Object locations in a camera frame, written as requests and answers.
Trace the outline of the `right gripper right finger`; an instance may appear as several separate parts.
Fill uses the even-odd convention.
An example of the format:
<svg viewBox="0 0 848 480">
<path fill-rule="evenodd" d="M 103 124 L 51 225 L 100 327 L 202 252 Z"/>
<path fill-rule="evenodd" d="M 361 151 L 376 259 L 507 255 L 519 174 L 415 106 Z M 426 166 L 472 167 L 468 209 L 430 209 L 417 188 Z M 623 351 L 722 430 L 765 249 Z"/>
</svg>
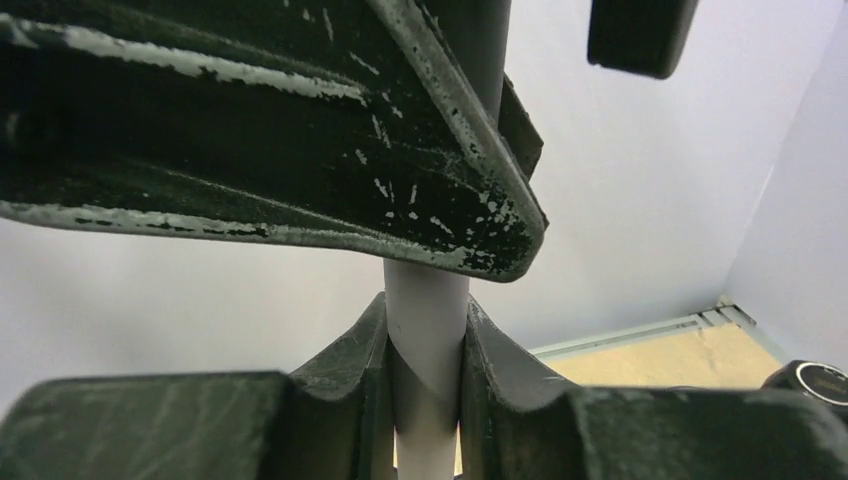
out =
<svg viewBox="0 0 848 480">
<path fill-rule="evenodd" d="M 5 1 L 1 214 L 497 282 L 547 220 L 507 1 Z"/>
</svg>

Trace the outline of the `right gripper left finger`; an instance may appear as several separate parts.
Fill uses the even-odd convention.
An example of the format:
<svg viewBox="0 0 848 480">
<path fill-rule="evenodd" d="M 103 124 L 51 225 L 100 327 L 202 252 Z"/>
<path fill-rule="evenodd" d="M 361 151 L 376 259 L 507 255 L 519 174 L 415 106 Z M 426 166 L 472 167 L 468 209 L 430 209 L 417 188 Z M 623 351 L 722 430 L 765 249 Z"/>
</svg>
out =
<svg viewBox="0 0 848 480">
<path fill-rule="evenodd" d="M 5 479 L 391 479 L 391 347 L 378 295 L 294 372 L 53 380 L 1 424 Z M 468 479 L 843 479 L 847 430 L 777 390 L 582 387 L 469 305 Z"/>
</svg>

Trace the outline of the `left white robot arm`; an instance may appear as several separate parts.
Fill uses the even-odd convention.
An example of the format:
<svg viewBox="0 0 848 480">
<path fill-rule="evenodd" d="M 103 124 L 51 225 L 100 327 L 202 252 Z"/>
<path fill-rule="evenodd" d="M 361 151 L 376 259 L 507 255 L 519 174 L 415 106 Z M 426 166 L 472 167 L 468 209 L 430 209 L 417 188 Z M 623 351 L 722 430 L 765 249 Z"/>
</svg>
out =
<svg viewBox="0 0 848 480">
<path fill-rule="evenodd" d="M 827 405 L 847 424 L 847 374 L 835 366 L 793 360 L 767 377 L 761 388 L 800 392 Z"/>
</svg>

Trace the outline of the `perforated music stand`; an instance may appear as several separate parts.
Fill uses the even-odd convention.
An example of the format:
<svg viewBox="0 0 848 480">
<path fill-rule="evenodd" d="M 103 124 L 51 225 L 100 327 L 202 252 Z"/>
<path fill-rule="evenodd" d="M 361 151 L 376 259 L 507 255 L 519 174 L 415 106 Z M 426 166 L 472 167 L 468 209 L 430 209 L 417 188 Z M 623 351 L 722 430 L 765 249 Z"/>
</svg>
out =
<svg viewBox="0 0 848 480">
<path fill-rule="evenodd" d="M 546 220 L 497 130 L 511 5 L 507 1 L 376 1 L 373 9 L 421 76 L 459 150 L 503 190 L 484 196 L 488 219 L 517 226 L 524 252 L 508 280 L 538 252 Z M 398 475 L 450 479 L 455 470 L 469 275 L 475 250 L 448 254 L 449 269 L 421 258 L 384 263 Z"/>
</svg>

